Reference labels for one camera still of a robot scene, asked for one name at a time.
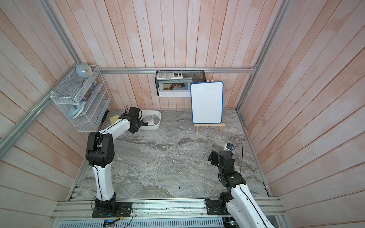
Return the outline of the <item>white plastic storage box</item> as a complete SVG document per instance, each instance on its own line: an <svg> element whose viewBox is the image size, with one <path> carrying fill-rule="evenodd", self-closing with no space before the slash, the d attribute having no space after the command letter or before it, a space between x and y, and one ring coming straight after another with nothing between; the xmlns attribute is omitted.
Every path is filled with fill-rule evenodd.
<svg viewBox="0 0 365 228"><path fill-rule="evenodd" d="M143 125L140 130L157 130L161 123L161 112L156 110L142 110L142 117L140 120Z"/></svg>

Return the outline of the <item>light blue folded item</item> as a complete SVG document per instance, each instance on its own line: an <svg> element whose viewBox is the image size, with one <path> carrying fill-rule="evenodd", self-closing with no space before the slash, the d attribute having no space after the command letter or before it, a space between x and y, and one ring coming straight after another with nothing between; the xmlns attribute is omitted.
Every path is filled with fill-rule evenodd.
<svg viewBox="0 0 365 228"><path fill-rule="evenodd" d="M83 112L85 105L86 101L83 99L79 104L72 105L68 112L68 119L71 120L77 118Z"/></svg>

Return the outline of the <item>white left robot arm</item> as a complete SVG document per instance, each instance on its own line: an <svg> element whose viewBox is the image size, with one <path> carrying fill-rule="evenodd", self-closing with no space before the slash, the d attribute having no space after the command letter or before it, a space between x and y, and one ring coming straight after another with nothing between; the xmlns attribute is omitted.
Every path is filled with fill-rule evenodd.
<svg viewBox="0 0 365 228"><path fill-rule="evenodd" d="M91 132L88 136L86 147L86 160L92 167L96 185L97 201L111 201L115 191L111 180L111 162L115 157L114 140L124 132L134 134L143 125L142 111L130 107L115 123L99 132Z"/></svg>

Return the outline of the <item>white calculator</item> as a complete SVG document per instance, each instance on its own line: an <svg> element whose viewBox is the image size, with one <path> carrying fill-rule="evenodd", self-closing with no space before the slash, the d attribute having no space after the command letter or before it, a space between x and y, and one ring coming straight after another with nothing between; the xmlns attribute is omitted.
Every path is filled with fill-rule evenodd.
<svg viewBox="0 0 365 228"><path fill-rule="evenodd" d="M163 80L181 80L183 79L182 73L179 72L159 72L157 73L157 81Z"/></svg>

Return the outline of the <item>white computer mouse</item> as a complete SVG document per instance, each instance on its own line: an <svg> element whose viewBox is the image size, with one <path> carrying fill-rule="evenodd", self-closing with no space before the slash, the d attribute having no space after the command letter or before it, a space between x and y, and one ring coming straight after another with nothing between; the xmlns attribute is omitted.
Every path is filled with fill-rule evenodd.
<svg viewBox="0 0 365 228"><path fill-rule="evenodd" d="M153 125L153 115L145 116L143 118L144 125Z"/></svg>

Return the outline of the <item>blue framed whiteboard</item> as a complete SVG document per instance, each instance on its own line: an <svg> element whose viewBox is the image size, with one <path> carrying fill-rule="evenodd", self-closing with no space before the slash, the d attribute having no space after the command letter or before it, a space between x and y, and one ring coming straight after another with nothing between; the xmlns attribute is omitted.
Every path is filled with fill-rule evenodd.
<svg viewBox="0 0 365 228"><path fill-rule="evenodd" d="M222 122L223 86L221 81L190 85L194 124L220 124Z"/></svg>

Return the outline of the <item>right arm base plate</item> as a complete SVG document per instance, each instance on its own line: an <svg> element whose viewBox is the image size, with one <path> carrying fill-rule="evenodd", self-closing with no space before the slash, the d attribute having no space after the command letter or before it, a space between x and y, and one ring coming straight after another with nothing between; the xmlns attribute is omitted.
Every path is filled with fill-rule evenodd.
<svg viewBox="0 0 365 228"><path fill-rule="evenodd" d="M221 207L218 199L212 200L207 198L204 200L204 204L208 215L229 215L229 213Z"/></svg>

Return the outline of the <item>silver computer mouse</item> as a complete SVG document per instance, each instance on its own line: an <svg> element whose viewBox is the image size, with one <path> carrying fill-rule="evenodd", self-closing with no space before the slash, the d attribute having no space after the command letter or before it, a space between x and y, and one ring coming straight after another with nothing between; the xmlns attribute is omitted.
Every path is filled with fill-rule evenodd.
<svg viewBox="0 0 365 228"><path fill-rule="evenodd" d="M159 116L158 116L158 115L156 115L156 114L154 114L154 115L153 115L153 124L154 124L154 125L158 125L158 124L159 124L159 122L160 122L160 118L159 118Z"/></svg>

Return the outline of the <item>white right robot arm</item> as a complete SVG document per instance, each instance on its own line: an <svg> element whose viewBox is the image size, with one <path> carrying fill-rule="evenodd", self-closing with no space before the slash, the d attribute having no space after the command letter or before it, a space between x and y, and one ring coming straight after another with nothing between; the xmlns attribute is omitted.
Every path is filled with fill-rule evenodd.
<svg viewBox="0 0 365 228"><path fill-rule="evenodd" d="M218 199L220 209L230 214L240 228L273 228L242 177L235 171L232 152L212 151L208 161L218 167L218 179L227 188Z"/></svg>

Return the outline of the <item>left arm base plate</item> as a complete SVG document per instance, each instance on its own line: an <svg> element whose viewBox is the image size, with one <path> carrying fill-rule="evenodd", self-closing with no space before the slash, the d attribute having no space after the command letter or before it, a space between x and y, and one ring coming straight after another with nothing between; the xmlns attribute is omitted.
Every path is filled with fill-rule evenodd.
<svg viewBox="0 0 365 228"><path fill-rule="evenodd" d="M130 217L132 202L106 202L96 201L95 209L92 218L115 218Z"/></svg>

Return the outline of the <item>yellow sticky note pad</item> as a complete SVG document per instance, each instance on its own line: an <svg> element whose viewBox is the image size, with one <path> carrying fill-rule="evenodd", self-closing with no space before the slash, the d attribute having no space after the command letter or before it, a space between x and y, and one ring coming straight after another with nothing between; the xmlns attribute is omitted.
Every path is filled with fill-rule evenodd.
<svg viewBox="0 0 365 228"><path fill-rule="evenodd" d="M119 119L119 115L115 115L109 118L111 124L115 124Z"/></svg>

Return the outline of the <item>small wooden easel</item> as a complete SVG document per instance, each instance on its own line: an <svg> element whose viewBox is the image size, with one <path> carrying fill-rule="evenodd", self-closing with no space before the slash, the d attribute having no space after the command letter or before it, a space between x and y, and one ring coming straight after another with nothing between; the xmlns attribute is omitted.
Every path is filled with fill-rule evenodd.
<svg viewBox="0 0 365 228"><path fill-rule="evenodd" d="M225 123L202 123L202 124L194 124L194 127L196 128L196 133L199 133L199 129L200 127L206 127L206 128L214 128L214 127L218 127L219 128L219 132L223 133L223 127L225 127L226 124Z"/></svg>

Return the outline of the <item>white photo box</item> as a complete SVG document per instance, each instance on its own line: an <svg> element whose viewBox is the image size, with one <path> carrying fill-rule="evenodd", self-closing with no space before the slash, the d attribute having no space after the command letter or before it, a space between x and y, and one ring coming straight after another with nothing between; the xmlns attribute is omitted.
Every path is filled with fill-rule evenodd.
<svg viewBox="0 0 365 228"><path fill-rule="evenodd" d="M190 97L190 84L188 83L172 83L160 84L158 88L160 97Z"/></svg>

